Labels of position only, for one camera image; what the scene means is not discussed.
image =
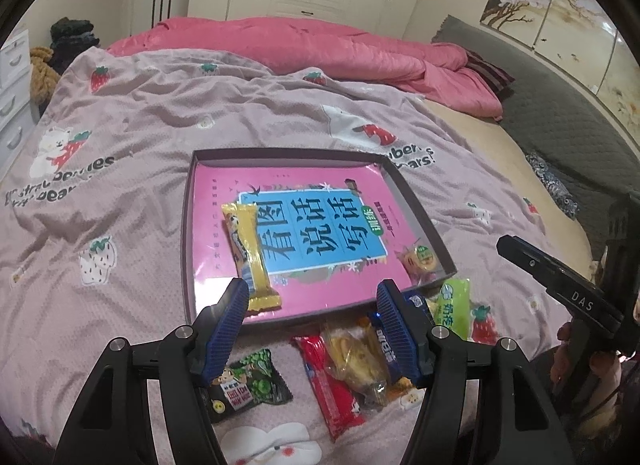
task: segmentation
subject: brown plush toy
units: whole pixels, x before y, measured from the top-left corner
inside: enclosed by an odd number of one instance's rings
[[[31,73],[31,99],[39,106],[51,100],[60,75],[47,64],[53,50],[44,46],[36,46],[29,51],[33,72]]]

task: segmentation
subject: pink blanket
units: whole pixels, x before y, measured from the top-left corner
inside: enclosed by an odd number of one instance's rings
[[[112,44],[113,55],[167,48],[223,50],[256,60],[275,74],[317,67],[333,79],[382,82],[476,117],[498,117],[502,105],[465,68],[464,48],[383,38],[350,26],[295,18],[218,22],[172,18]]]

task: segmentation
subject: quilted gray fabric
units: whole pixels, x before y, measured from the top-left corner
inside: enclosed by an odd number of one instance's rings
[[[537,152],[580,206],[577,219],[600,258],[607,211],[628,190],[640,190],[640,162],[602,114],[541,62],[479,28],[449,16],[433,41],[478,52],[515,78],[501,93],[505,131],[525,153]]]

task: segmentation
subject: strawberry print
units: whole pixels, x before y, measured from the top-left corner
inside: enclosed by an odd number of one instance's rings
[[[362,126],[363,132],[367,134],[367,137],[371,138],[374,135],[380,139],[381,146],[390,146],[394,143],[398,137],[396,135],[389,133],[387,130],[384,130],[375,124],[367,124],[366,126]]]
[[[98,66],[91,74],[91,93],[97,92],[97,90],[108,83],[109,79],[109,68],[106,66]]]
[[[494,346],[500,336],[495,329],[495,320],[491,315],[491,306],[480,305],[474,308],[471,313],[474,316],[474,327],[471,339],[480,344]]]
[[[66,164],[67,160],[71,158],[75,152],[80,149],[80,147],[82,147],[86,142],[86,139],[89,138],[89,135],[91,135],[91,131],[78,133],[62,147],[63,153],[61,155],[51,158],[51,163],[60,170],[62,166]]]
[[[532,214],[538,214],[538,209],[536,209],[536,206],[533,205],[529,200],[527,200],[526,198],[522,198],[524,200],[524,203],[527,204],[527,207],[529,207],[529,212]]]
[[[79,257],[80,275],[84,286],[103,285],[118,262],[118,253],[111,236],[94,239]]]
[[[202,70],[202,73],[204,73],[205,75],[211,75],[216,73],[216,71],[218,70],[218,65],[213,64],[212,62],[206,62],[203,65],[201,65],[200,69]]]
[[[320,71],[312,71],[307,73],[302,80],[306,80],[307,82],[312,82],[314,84],[319,84],[320,86],[326,86],[326,79],[322,72]]]

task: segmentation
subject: screw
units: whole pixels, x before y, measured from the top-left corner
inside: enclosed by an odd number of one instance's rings
[[[436,339],[446,339],[449,336],[449,330],[444,326],[435,326],[431,330],[431,335],[436,337]]]
[[[513,351],[514,349],[516,349],[518,347],[518,343],[515,340],[509,339],[507,337],[506,339],[502,339],[500,341],[500,346],[502,346],[507,351]]]
[[[191,335],[193,335],[193,328],[191,326],[180,326],[180,328],[175,331],[175,336],[178,337],[178,339],[188,339]]]
[[[122,348],[125,347],[126,343],[127,342],[124,339],[114,339],[111,342],[109,342],[109,349],[111,351],[120,351]]]

